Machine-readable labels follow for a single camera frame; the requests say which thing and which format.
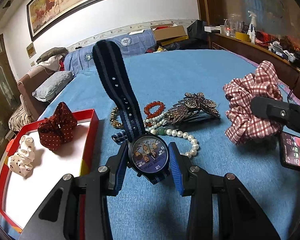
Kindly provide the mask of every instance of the red polka dot bow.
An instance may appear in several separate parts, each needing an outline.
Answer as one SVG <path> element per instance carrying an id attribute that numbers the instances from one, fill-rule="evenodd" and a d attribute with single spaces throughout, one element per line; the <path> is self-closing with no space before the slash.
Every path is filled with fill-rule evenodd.
<path id="1" fill-rule="evenodd" d="M 282 101 L 278 88 L 278 76 L 269 61 L 263 61 L 256 69 L 244 78 L 234 78 L 223 86 L 230 109 L 226 117 L 232 125 L 225 134 L 230 141 L 239 145 L 251 139 L 264 138 L 282 129 L 282 125 L 272 120 L 260 119 L 250 110 L 251 100 L 256 96 Z"/>
<path id="2" fill-rule="evenodd" d="M 66 103 L 60 102 L 53 116 L 38 125 L 40 143 L 51 151 L 57 150 L 61 144 L 72 141 L 72 129 L 77 123 Z"/>

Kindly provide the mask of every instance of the metal bolt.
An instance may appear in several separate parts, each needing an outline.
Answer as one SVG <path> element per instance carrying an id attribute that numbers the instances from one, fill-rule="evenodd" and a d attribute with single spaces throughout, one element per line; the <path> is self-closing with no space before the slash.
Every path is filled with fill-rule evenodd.
<path id="1" fill-rule="evenodd" d="M 69 180 L 69 179 L 71 179 L 71 174 L 66 174 L 66 175 L 63 175 L 63 180 Z"/>
<path id="2" fill-rule="evenodd" d="M 233 173 L 228 173 L 226 177 L 227 179 L 231 179 L 231 180 L 235 179 L 235 175 Z"/>
<path id="3" fill-rule="evenodd" d="M 286 116 L 286 111 L 281 110 L 281 111 L 280 111 L 280 115 L 281 115 L 282 117 L 285 117 L 285 116 Z"/>
<path id="4" fill-rule="evenodd" d="M 106 172 L 107 170 L 108 170 L 107 166 L 100 166 L 100 167 L 98 168 L 98 171 L 99 171 L 99 172 Z"/>
<path id="5" fill-rule="evenodd" d="M 192 172 L 198 172 L 199 170 L 200 170 L 200 168 L 198 167 L 198 166 L 191 166 L 190 167 L 190 170 L 192 171 Z"/>

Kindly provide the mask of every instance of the watch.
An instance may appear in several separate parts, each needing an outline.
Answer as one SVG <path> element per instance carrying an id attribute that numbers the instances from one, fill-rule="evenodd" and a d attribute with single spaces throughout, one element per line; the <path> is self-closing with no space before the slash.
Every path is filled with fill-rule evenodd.
<path id="1" fill-rule="evenodd" d="M 166 143 L 146 132 L 136 96 L 131 88 L 119 47 L 110 40 L 98 41 L 92 56 L 101 83 L 119 110 L 124 131 L 112 136 L 115 142 L 128 140 L 129 165 L 152 184 L 167 177 L 169 151 Z"/>

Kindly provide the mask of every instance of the green bead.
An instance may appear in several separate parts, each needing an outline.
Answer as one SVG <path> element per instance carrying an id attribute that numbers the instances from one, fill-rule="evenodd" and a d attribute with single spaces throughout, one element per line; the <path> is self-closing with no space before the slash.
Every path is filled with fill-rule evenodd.
<path id="1" fill-rule="evenodd" d="M 158 132 L 160 135 L 164 135 L 164 128 L 163 127 L 159 127 L 158 128 Z"/>

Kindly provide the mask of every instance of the picture frame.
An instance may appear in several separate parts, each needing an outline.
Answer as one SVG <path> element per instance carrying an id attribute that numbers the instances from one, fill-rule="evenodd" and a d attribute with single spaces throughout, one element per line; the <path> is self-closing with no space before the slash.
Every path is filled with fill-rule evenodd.
<path id="1" fill-rule="evenodd" d="M 36 40 L 57 22 L 101 0 L 31 0 L 27 18 L 31 40 Z"/>
<path id="2" fill-rule="evenodd" d="M 33 46 L 33 42 L 31 42 L 30 45 L 27 47 L 27 52 L 28 52 L 29 58 L 31 58 L 33 55 L 36 54 L 34 46 Z"/>

